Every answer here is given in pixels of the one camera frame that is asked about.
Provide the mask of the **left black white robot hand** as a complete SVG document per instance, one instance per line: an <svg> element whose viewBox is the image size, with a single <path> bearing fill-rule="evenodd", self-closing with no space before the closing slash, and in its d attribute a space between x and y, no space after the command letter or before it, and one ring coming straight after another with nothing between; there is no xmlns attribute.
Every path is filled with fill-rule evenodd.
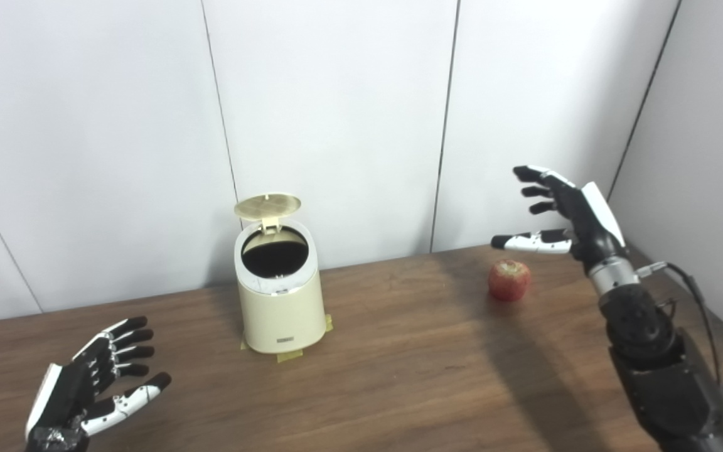
<svg viewBox="0 0 723 452"><path fill-rule="evenodd" d="M137 414L171 383L160 372L123 393L101 395L118 379L145 377L139 363L155 349L146 316L118 321L95 334L63 365L50 363L25 424L26 451L86 451L91 438Z"/></svg>

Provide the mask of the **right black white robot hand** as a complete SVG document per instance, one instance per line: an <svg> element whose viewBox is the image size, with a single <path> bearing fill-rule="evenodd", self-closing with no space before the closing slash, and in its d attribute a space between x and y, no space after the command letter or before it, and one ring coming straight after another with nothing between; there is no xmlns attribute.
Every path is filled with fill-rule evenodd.
<svg viewBox="0 0 723 452"><path fill-rule="evenodd" d="M494 235L490 242L494 249L570 254L585 272L613 258L628 259L619 224L596 183L579 188L556 171L534 165L516 166L513 172L526 183L524 197L542 197L530 207L531 214L557 212L570 224L562 229Z"/></svg>

